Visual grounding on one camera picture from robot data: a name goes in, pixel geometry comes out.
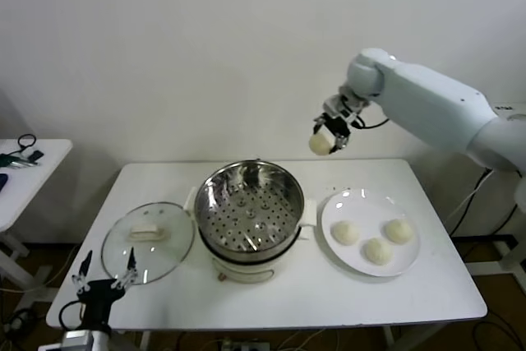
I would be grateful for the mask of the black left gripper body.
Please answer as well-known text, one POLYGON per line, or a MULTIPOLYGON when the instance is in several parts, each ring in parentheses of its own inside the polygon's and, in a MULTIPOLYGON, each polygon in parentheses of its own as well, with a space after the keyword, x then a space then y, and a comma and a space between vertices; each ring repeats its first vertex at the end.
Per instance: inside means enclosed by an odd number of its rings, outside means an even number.
POLYGON ((87 283, 88 290, 77 292, 78 300, 85 306, 81 326, 108 326, 112 305, 126 292, 114 283, 111 279, 94 280, 87 283))

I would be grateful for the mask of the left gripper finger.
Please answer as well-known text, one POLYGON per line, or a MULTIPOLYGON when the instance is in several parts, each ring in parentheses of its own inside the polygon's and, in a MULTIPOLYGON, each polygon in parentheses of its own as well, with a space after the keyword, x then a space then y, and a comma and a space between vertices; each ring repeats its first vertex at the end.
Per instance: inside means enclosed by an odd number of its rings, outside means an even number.
POLYGON ((87 274, 90 268, 93 251, 90 250, 85 259, 82 261, 80 268, 76 274, 72 276, 72 283, 75 287, 76 293, 84 293, 90 290, 87 281, 87 274))
POLYGON ((129 289, 136 283, 138 271, 136 268, 136 258, 134 248, 128 253, 127 268, 123 275, 118 276, 113 281, 113 289, 129 289))

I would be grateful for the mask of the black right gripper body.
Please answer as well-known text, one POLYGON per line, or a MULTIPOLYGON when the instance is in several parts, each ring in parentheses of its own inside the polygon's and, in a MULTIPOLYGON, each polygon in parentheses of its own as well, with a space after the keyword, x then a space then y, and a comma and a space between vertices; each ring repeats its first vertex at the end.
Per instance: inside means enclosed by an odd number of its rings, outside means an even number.
POLYGON ((348 128, 347 122, 340 118, 332 118, 328 114, 322 114, 321 115, 322 124, 325 126, 325 128, 331 132, 335 137, 349 137, 350 136, 350 130, 348 128))

